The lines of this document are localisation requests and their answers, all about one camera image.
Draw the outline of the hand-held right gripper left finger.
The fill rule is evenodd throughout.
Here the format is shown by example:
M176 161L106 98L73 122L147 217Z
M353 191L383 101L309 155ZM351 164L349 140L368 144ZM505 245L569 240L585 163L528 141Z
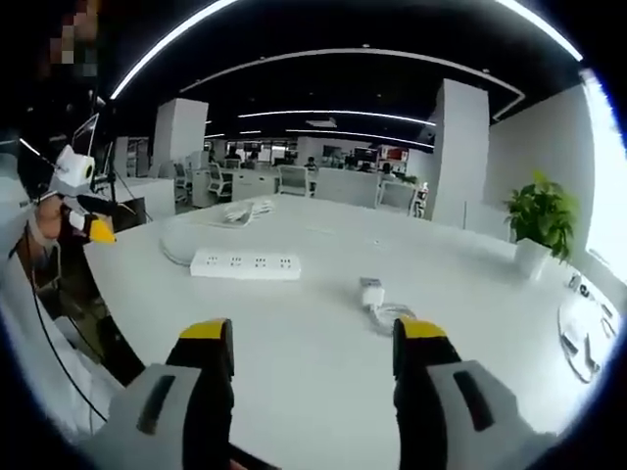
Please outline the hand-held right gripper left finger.
M146 367L81 450L97 469L227 469L234 407L232 324L191 325Z

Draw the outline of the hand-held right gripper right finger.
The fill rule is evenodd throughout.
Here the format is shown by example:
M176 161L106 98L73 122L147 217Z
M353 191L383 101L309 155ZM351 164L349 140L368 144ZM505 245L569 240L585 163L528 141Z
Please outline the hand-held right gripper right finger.
M402 469L532 469L556 444L555 434L522 418L502 381L462 359L433 323L395 320L393 375Z

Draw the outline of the person's left hand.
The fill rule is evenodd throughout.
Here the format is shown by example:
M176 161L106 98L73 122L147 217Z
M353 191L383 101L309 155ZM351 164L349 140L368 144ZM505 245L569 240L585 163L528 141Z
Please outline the person's left hand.
M64 200L53 195L40 202L36 210L38 229L46 240L56 241L69 227Z

